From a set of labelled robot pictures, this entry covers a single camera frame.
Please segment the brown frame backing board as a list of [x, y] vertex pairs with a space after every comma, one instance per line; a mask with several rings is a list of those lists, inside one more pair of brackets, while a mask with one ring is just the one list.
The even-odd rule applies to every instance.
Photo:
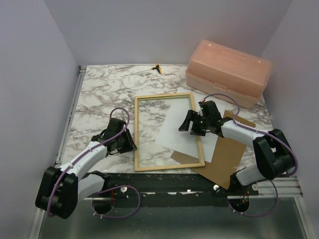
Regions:
[[[255, 124], [239, 117], [239, 122], [247, 126], [255, 127]], [[217, 138], [212, 161], [205, 162], [204, 167], [191, 168], [193, 172], [214, 182], [218, 186], [228, 189], [230, 176], [236, 172], [247, 145], [229, 138]], [[171, 158], [179, 163], [189, 163], [196, 158], [174, 151]]]

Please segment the wooden picture frame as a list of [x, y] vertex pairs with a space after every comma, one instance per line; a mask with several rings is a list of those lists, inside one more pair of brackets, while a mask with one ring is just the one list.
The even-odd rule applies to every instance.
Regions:
[[195, 110], [191, 92], [135, 97], [136, 172], [205, 165], [200, 137], [178, 130], [189, 110]]

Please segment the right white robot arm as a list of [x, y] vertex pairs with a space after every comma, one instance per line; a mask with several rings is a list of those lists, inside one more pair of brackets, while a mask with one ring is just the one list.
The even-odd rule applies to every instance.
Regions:
[[[220, 139], [212, 162], [195, 172], [235, 195], [241, 195], [252, 183], [273, 180], [289, 170], [295, 173], [298, 167], [296, 156], [281, 130], [258, 130], [234, 118], [222, 117], [214, 101], [201, 101], [199, 106], [198, 112], [187, 112], [178, 130], [190, 131], [197, 136], [206, 136], [210, 132]], [[256, 162], [234, 171], [231, 166], [240, 160], [235, 152], [240, 143], [254, 150]]]

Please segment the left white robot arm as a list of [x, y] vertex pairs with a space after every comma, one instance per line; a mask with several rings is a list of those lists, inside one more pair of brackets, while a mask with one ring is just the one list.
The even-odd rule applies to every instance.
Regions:
[[112, 190], [110, 175], [90, 169], [99, 161], [116, 153], [137, 150], [127, 123], [111, 118], [105, 130], [92, 137], [88, 146], [74, 159], [60, 167], [48, 167], [42, 177], [35, 206], [48, 216], [67, 219], [78, 201], [97, 194], [107, 196]]

